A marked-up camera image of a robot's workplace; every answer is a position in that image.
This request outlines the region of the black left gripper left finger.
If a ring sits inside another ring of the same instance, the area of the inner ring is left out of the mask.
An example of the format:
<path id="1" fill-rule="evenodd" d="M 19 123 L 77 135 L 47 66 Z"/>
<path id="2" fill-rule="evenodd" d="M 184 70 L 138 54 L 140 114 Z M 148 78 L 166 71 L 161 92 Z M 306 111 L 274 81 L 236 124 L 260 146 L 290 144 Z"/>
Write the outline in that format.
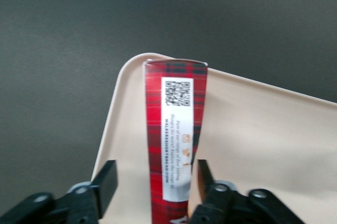
<path id="1" fill-rule="evenodd" d="M 108 160 L 92 181 L 57 199 L 49 192 L 30 195 L 5 212 L 1 223 L 99 223 L 117 187 L 117 162 Z"/>

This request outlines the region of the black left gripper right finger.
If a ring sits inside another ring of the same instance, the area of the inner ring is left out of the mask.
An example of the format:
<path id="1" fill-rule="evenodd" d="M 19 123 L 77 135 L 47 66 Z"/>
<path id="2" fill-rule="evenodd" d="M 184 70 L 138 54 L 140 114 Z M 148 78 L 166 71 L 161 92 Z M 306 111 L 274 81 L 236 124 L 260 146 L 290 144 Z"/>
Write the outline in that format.
<path id="1" fill-rule="evenodd" d="M 304 223 L 266 189 L 252 189 L 245 196 L 233 183 L 215 180 L 205 159 L 197 163 L 197 184 L 201 203 L 189 223 Z"/>

